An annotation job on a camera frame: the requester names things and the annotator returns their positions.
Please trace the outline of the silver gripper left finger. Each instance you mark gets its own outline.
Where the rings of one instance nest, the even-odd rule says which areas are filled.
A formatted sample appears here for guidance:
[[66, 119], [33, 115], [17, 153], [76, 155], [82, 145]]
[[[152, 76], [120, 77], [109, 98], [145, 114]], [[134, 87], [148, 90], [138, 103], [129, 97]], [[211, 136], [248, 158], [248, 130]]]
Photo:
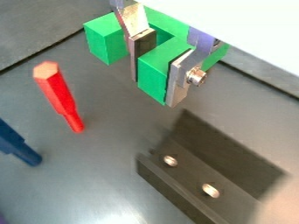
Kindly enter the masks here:
[[130, 76], [137, 81], [137, 58], [156, 47], [156, 31], [149, 27], [145, 8], [134, 0], [109, 0], [116, 20], [125, 34], [130, 57]]

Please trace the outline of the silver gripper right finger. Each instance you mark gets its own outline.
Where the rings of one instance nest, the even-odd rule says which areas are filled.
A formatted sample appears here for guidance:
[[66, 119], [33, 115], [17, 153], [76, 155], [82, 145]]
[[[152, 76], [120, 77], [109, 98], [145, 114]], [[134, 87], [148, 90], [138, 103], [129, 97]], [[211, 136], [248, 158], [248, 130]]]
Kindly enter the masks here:
[[205, 32], [189, 27], [186, 43], [194, 49], [186, 49], [169, 64], [165, 105], [173, 108], [188, 94], [189, 86], [199, 86], [207, 74], [201, 70], [203, 61], [220, 48], [223, 42]]

